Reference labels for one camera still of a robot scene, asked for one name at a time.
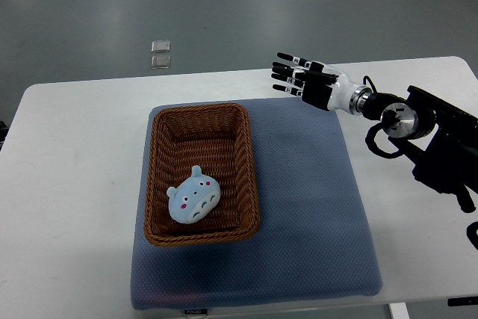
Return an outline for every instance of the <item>gray-blue mat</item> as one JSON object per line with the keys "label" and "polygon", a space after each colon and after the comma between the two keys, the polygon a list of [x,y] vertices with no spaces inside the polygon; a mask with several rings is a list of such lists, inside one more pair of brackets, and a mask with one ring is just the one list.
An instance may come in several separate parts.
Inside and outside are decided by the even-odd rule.
{"label": "gray-blue mat", "polygon": [[246,241],[152,246],[143,234],[149,116],[131,266],[135,309],[249,306],[382,287],[337,115],[298,98],[235,101],[249,112],[261,226]]}

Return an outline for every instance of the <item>robotic hand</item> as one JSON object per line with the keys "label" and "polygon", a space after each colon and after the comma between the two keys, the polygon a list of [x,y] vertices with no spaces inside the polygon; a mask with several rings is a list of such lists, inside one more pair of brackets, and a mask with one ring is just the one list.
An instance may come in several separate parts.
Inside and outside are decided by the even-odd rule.
{"label": "robotic hand", "polygon": [[[348,75],[333,66],[318,61],[278,53],[291,67],[273,63],[274,79],[288,86],[273,88],[301,97],[304,102],[321,110],[343,110],[379,121],[367,133],[369,150],[383,158],[408,157],[414,164],[415,179],[439,193],[453,193],[465,213],[475,210],[468,188],[478,193],[478,119],[426,91],[409,86],[409,97],[402,99],[390,93],[378,93],[368,76],[363,84],[351,82]],[[438,130],[425,151],[409,140],[427,136],[435,125]],[[382,151],[375,143],[380,130],[388,135],[398,151]],[[478,222],[468,237],[478,249]]]}

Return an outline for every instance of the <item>plush toy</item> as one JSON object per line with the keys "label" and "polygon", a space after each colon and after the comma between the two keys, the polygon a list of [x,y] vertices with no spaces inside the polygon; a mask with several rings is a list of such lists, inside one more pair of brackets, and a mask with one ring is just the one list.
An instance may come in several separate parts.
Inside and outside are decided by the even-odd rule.
{"label": "plush toy", "polygon": [[202,174],[200,166],[193,166],[191,177],[178,188],[169,187],[169,210],[171,218],[183,224],[201,220],[214,207],[221,197],[219,184],[215,179]]}

